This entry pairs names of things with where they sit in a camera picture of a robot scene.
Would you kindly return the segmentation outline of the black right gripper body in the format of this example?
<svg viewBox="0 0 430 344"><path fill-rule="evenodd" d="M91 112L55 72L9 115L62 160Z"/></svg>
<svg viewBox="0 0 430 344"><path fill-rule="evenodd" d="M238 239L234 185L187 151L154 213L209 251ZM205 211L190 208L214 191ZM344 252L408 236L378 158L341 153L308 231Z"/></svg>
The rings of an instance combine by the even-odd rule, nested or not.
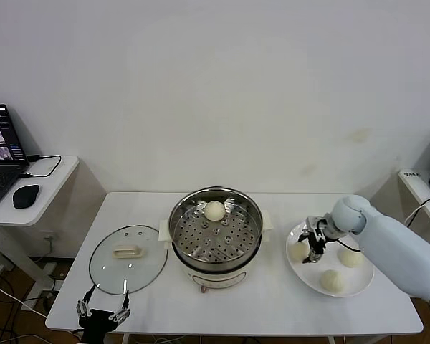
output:
<svg viewBox="0 0 430 344"><path fill-rule="evenodd" d="M308 242L310 250L315 254L324 254L327 238L321 229L313 229L309 231Z"/></svg>

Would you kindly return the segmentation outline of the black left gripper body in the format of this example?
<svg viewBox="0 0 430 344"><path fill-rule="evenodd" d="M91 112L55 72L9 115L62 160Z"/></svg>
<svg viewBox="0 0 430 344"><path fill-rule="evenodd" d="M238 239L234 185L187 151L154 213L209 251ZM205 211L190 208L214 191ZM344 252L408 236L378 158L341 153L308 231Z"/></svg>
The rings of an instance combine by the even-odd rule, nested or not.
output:
<svg viewBox="0 0 430 344"><path fill-rule="evenodd" d="M117 323L110 319L114 312L91 310L91 316L81 317L79 325L83 329L81 343L103 344L107 333L117 328Z"/></svg>

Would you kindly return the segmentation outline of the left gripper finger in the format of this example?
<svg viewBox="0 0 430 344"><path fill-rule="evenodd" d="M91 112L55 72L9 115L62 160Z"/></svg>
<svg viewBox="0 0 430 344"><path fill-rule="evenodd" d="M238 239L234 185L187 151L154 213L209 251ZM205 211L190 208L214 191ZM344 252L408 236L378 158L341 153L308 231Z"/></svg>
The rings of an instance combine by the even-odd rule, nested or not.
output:
<svg viewBox="0 0 430 344"><path fill-rule="evenodd" d="M94 291L95 291L95 286L93 285L88 291L86 291L84 297L81 300L77 301L76 309L77 309L78 318L91 316L89 301Z"/></svg>
<svg viewBox="0 0 430 344"><path fill-rule="evenodd" d="M123 292L124 292L124 300L121 308L115 312L113 315L109 317L114 323L123 323L130 315L130 298L129 298L129 290L128 290L128 281L123 281Z"/></svg>

